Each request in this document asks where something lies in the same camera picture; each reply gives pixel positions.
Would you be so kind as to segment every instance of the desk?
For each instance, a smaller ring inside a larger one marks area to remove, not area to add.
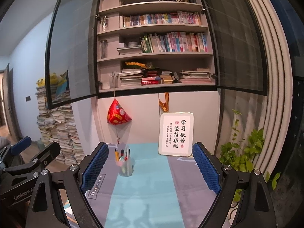
[[[157,143],[129,147],[135,162],[132,176],[118,174],[110,144],[97,198],[88,198],[101,224],[105,228],[197,228],[215,193],[208,189],[194,159],[159,155]]]

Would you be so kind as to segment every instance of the blue textured pad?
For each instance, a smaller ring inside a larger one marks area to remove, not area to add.
[[[27,149],[31,144],[32,144],[31,138],[26,136],[11,147],[11,154],[13,156],[17,156],[25,149]]]
[[[208,188],[218,194],[222,189],[219,185],[219,175],[197,143],[193,146],[193,158],[197,163]]]
[[[86,170],[82,175],[82,185],[80,187],[83,194],[86,191],[91,190],[94,186],[98,175],[103,168],[105,161],[109,156],[109,147],[106,143],[104,143],[99,151],[96,153],[95,157],[92,159],[91,163],[88,165]]]

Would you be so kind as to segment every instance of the framed sign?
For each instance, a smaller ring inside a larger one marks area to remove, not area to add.
[[[192,113],[161,114],[158,153],[170,156],[190,156],[193,146],[193,122]]]

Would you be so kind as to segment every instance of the screw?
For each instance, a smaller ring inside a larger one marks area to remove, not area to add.
[[[76,164],[72,164],[70,166],[70,170],[72,170],[72,171],[77,170],[77,168],[78,168],[78,165],[76,165]]]
[[[231,165],[225,164],[225,165],[224,165],[224,169],[225,169],[225,170],[231,170],[232,167],[231,167]]]
[[[254,169],[253,172],[254,172],[254,174],[256,174],[256,175],[260,175],[260,174],[261,174],[260,170],[258,170],[258,169]]]
[[[42,172],[41,172],[41,175],[46,175],[48,173],[48,170],[47,169],[44,169]]]

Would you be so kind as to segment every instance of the pen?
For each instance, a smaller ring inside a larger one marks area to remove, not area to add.
[[[116,161],[119,161],[119,154],[117,152],[117,149],[115,148],[115,159]]]

